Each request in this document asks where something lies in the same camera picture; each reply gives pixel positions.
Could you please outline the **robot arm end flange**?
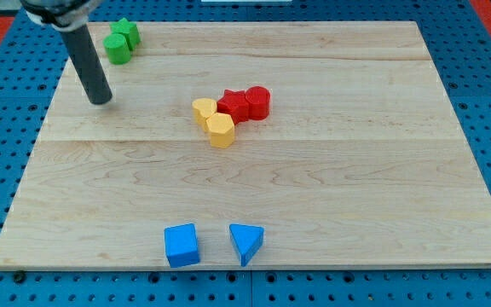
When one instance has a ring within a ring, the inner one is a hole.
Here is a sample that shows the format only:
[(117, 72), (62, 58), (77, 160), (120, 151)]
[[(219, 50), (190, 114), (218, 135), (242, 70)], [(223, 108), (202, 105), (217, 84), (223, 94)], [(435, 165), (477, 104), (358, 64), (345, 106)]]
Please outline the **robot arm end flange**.
[(59, 32), (71, 32), (85, 26), (89, 14), (104, 0), (20, 0), (29, 19), (40, 26), (52, 26)]

